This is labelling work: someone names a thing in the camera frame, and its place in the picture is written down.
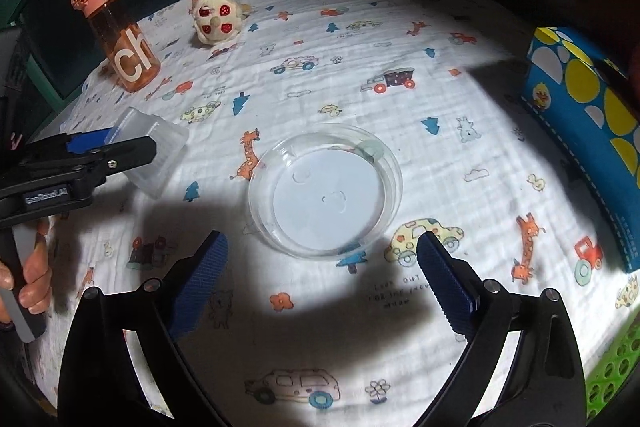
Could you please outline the person's left hand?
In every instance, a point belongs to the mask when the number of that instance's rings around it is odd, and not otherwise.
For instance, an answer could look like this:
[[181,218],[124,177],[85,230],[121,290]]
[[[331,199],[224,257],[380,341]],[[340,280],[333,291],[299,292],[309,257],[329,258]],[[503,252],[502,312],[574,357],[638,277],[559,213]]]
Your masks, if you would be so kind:
[[49,309],[52,299],[52,269],[47,245],[50,220],[39,219],[30,228],[34,230],[34,249],[23,265],[25,286],[18,300],[31,314],[39,315]]

